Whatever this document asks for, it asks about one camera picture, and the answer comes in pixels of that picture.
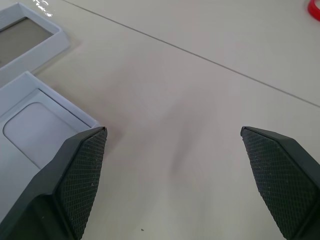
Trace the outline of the white box base tray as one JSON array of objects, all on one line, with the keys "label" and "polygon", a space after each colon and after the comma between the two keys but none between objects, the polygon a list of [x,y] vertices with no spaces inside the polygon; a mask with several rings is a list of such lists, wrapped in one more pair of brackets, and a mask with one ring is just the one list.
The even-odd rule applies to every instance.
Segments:
[{"label": "white box base tray", "polygon": [[68,138],[100,126],[24,72],[0,88],[0,222]]}]

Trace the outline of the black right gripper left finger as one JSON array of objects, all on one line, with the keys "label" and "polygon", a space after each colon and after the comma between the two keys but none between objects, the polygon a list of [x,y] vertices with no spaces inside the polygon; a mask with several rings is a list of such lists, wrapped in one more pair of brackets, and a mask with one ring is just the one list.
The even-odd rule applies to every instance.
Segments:
[{"label": "black right gripper left finger", "polygon": [[98,191],[108,131],[64,141],[0,222],[0,240],[81,240]]}]

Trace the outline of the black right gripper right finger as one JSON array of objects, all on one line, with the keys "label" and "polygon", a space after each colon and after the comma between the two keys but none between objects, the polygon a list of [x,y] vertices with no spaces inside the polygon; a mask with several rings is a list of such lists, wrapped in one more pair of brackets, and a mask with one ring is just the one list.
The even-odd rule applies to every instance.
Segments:
[{"label": "black right gripper right finger", "polygon": [[286,240],[320,240],[320,164],[293,138],[244,126],[254,180]]}]

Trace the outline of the white box lid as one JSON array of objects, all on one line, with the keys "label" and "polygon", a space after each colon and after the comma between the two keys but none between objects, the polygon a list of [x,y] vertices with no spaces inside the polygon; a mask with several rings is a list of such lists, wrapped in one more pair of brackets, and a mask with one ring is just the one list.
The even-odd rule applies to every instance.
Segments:
[{"label": "white box lid", "polygon": [[32,72],[69,46],[62,28],[22,3],[0,9],[0,80]]}]

